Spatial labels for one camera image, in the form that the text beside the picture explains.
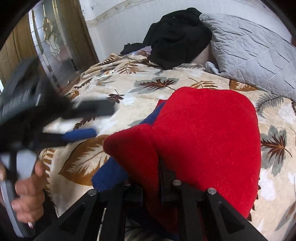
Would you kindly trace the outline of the person's left hand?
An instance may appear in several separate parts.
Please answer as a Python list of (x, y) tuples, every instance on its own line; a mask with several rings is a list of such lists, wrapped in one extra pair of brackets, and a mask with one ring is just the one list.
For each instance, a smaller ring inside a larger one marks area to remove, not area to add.
[(46, 187), (46, 181), (45, 165), (38, 160), (30, 178), (17, 181), (15, 184), (15, 191), (19, 198), (11, 202), (12, 208), (18, 221), (28, 224), (31, 228), (44, 214), (45, 194), (43, 190)]

